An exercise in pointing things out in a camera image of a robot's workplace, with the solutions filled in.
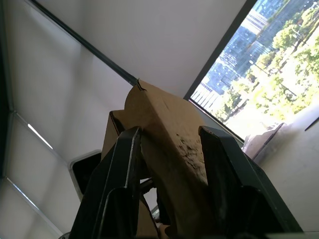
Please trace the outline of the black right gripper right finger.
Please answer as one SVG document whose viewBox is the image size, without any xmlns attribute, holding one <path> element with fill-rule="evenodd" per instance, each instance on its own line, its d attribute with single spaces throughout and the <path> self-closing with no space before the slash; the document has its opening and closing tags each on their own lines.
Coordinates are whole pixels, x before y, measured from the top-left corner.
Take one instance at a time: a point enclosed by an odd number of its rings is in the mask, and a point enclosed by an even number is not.
<svg viewBox="0 0 319 239">
<path fill-rule="evenodd" d="M 254 161 L 228 133 L 198 129 L 212 211 L 227 238 L 266 238 L 271 234 L 302 233 L 284 200 Z"/>
</svg>

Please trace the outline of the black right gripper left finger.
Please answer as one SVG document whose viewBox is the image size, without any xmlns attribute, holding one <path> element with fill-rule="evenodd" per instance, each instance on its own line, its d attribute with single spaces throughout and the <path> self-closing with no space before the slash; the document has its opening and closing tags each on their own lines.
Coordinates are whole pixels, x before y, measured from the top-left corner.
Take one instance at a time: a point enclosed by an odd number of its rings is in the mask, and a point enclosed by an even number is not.
<svg viewBox="0 0 319 239">
<path fill-rule="evenodd" d="M 71 239 L 133 239 L 140 199 L 141 128 L 122 132 L 94 169 Z"/>
</svg>

